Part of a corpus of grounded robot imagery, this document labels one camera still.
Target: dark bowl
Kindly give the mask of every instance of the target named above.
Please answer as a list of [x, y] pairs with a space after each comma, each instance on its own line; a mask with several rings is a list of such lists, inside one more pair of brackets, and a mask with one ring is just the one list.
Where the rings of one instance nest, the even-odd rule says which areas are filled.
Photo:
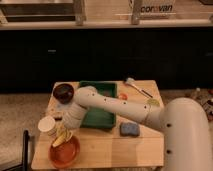
[[59, 145], [58, 147], [53, 147], [51, 144], [49, 149], [49, 159], [55, 168], [66, 169], [75, 162], [79, 152], [79, 141], [75, 136], [73, 136], [69, 141]]
[[60, 84], [53, 89], [53, 96], [62, 104], [69, 103], [74, 95], [74, 88], [70, 84]]

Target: black wall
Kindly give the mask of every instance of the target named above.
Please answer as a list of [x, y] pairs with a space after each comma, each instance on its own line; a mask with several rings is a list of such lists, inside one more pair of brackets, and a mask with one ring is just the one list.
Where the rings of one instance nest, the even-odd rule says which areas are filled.
[[213, 87], [213, 28], [0, 31], [0, 59], [1, 92], [127, 76]]

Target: white container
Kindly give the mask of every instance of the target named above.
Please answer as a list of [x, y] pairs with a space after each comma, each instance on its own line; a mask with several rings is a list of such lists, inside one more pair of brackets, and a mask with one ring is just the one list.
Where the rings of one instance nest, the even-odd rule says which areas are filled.
[[45, 116], [39, 121], [38, 129], [49, 136], [53, 136], [56, 133], [55, 119], [52, 116]]

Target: green tray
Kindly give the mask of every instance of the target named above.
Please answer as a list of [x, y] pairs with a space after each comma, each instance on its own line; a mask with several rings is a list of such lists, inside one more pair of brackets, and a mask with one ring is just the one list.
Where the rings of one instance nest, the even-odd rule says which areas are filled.
[[[81, 81], [79, 87], [93, 86], [98, 90], [98, 93], [108, 96], [117, 97], [117, 84], [109, 82], [97, 82], [97, 81]], [[106, 112], [102, 109], [91, 108], [82, 124], [81, 127], [87, 128], [108, 128], [111, 129], [116, 124], [116, 116], [113, 113]]]

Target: tabletop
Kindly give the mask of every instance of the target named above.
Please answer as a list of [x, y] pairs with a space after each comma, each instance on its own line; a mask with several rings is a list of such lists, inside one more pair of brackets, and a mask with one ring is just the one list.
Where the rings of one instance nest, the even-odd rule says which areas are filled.
[[[128, 100], [146, 103], [147, 98], [122, 81], [117, 83], [117, 94], [125, 93]], [[74, 89], [78, 82], [68, 82]], [[153, 80], [136, 81], [139, 87], [143, 87], [153, 98], [163, 102]], [[53, 110], [57, 100], [51, 95], [47, 111]], [[141, 135], [136, 138], [122, 137], [119, 133], [121, 122], [128, 122], [120, 116], [116, 116], [116, 126], [111, 130], [80, 128], [75, 136], [80, 142], [80, 153], [75, 163], [70, 168], [114, 168], [114, 167], [148, 167], [163, 166], [164, 137], [163, 134], [140, 125]], [[32, 169], [54, 169], [48, 159], [48, 150], [53, 137], [40, 134], [32, 161]]]

